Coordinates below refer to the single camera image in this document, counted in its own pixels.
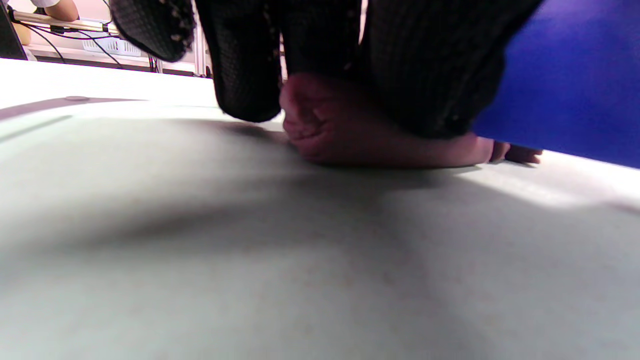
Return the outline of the person's left hand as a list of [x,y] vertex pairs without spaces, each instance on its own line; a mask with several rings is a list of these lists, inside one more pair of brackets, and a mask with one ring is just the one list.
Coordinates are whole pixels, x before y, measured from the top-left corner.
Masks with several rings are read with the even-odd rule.
[[539,0],[112,0],[121,36],[167,62],[205,35],[222,111],[252,123],[281,111],[286,73],[364,84],[399,126],[426,138],[468,132],[494,100],[511,39]]

